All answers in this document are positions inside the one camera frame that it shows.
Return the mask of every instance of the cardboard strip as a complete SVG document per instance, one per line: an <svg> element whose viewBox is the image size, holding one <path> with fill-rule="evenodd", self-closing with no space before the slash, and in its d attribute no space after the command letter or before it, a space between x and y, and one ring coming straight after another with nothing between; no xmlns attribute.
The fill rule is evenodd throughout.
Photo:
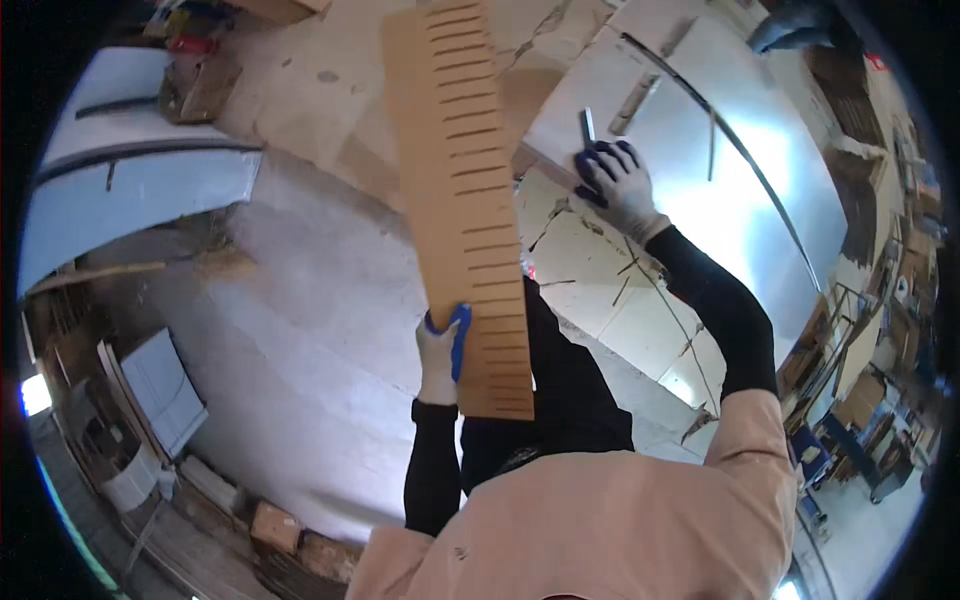
<svg viewBox="0 0 960 600"><path fill-rule="evenodd" d="M532 420L520 244L481 2L400 12L380 30L387 107L430 312L473 307L458 394L469 417Z"/></svg>

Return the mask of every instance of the black arm sleeve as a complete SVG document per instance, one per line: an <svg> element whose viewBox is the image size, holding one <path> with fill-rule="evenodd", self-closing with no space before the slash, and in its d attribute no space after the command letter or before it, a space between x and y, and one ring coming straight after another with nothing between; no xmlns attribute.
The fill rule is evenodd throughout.
<svg viewBox="0 0 960 600"><path fill-rule="evenodd" d="M460 509L460 466L453 445L457 407L414 399L411 418L417 435L403 487L406 528L436 538Z"/></svg>
<svg viewBox="0 0 960 600"><path fill-rule="evenodd" d="M750 290L673 226L650 240L646 251L666 267L667 289L697 312L720 347L727 362L721 401L751 389L777 396L773 326Z"/></svg>

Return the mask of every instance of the hand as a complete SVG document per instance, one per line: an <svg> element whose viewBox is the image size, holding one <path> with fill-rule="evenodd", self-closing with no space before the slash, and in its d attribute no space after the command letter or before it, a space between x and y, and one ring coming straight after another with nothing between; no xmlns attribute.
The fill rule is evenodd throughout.
<svg viewBox="0 0 960 600"><path fill-rule="evenodd" d="M573 162L584 181L574 190L577 196L592 203L600 218L641 247L670 227L670 219L654 207L646 165L629 143L596 142Z"/></svg>
<svg viewBox="0 0 960 600"><path fill-rule="evenodd" d="M464 340L470 328L469 304L457 304L450 315L450 326L438 331L426 312L417 326L417 347L423 379L417 399L424 404L453 406L457 403L457 381L464 362Z"/></svg>

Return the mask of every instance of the metal sheet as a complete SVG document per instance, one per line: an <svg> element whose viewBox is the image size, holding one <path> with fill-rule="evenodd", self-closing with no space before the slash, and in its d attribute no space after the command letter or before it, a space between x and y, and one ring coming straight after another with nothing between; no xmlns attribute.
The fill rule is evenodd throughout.
<svg viewBox="0 0 960 600"><path fill-rule="evenodd" d="M817 277L826 281L846 233L826 166L789 100L764 80L743 40L723 27L701 16L669 63L731 123L783 201ZM580 150L578 107L591 106L598 136L611 139L608 125L617 111L636 82L656 70L617 37L609 27L601 30L524 138L570 172ZM779 364L803 330L816 291L749 164L719 132L708 180L709 115L672 81L644 100L628 139L647 162L658 209L767 311Z"/></svg>

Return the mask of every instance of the metal bar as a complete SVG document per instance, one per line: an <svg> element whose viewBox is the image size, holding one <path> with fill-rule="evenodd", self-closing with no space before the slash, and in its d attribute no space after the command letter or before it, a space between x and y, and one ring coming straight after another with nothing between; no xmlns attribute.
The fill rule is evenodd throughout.
<svg viewBox="0 0 960 600"><path fill-rule="evenodd" d="M770 196L771 202L773 202L774 207L777 209L777 212L780 214L780 218L783 220L783 224L786 226L787 232L790 233L790 237L793 239L793 243L797 246L797 250L800 251L800 256L804 260L806 265L807 273L810 275L810 281L813 282L813 287L817 292L823 292L823 288L820 285L820 281L817 280L817 274L813 271L813 265L810 263L810 258L804 250L804 244L800 241L800 235L797 233L797 230L793 227L793 222L790 220L790 215L787 214L786 208L783 206L783 203L780 201L780 197L777 195L777 192L774 190L773 185L770 184L770 181L763 175L763 171L760 170L758 164L754 158L750 155L750 152L747 150L747 147L743 145L743 142L740 141L740 138L737 137L736 133L733 131L733 128L729 123L723 118L722 115L716 114L713 110L713 107L707 102L707 99L698 92L690 83L687 82L684 77L678 73L672 66L666 63L665 60L657 56L657 53L650 50L644 46L639 40L630 34L620 34L620 39L627 42L634 48L636 48L643 56L649 59L653 64L658 68L662 69L664 73L670 76L674 82L677 83L690 98L693 99L700 108L705 110L707 113L713 112L715 114L716 125L720 128L727 138L733 144L734 148L740 153L741 156L747 161L747 164L754 170L756 178L760 181L760 184L763 185L763 189L766 190L767 195Z"/></svg>
<svg viewBox="0 0 960 600"><path fill-rule="evenodd" d="M590 107L580 111L580 134L584 138L584 148L589 148L593 142L597 141L596 133L593 131L593 113Z"/></svg>

